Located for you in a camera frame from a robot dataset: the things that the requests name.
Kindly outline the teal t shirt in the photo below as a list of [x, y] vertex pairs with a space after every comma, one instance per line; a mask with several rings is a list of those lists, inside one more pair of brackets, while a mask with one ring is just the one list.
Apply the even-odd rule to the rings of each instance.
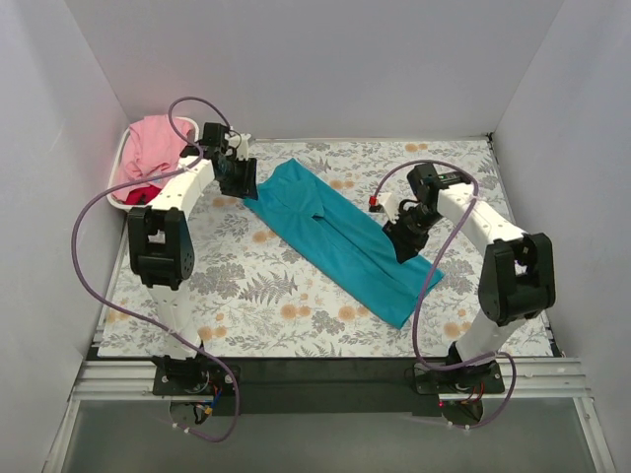
[[385, 323], [399, 329], [413, 313], [432, 264], [398, 263], [382, 227], [297, 161], [276, 167], [245, 205]]

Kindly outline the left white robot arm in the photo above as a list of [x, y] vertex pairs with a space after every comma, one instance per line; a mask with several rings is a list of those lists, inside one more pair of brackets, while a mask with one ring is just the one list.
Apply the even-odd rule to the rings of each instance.
[[224, 124], [205, 123], [201, 138], [180, 156], [185, 170], [148, 205], [131, 208], [127, 234], [130, 268], [147, 287], [167, 331], [159, 355], [185, 360], [201, 345], [187, 283], [195, 264], [188, 217], [213, 181], [225, 196], [255, 200], [258, 194], [247, 139]]

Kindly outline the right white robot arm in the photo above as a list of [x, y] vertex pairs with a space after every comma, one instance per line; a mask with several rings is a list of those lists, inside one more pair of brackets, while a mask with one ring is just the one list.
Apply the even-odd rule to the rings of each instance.
[[529, 234], [503, 218], [479, 196], [479, 184], [468, 172], [442, 162], [406, 163], [411, 200], [397, 200], [376, 189], [369, 200], [373, 212], [387, 216], [383, 231], [398, 262], [417, 256], [429, 232], [441, 220], [454, 224], [451, 237], [464, 235], [482, 255], [477, 296], [479, 312], [468, 331], [454, 342], [445, 361], [427, 371], [455, 372], [491, 364], [511, 335], [554, 305], [556, 288], [550, 238]]

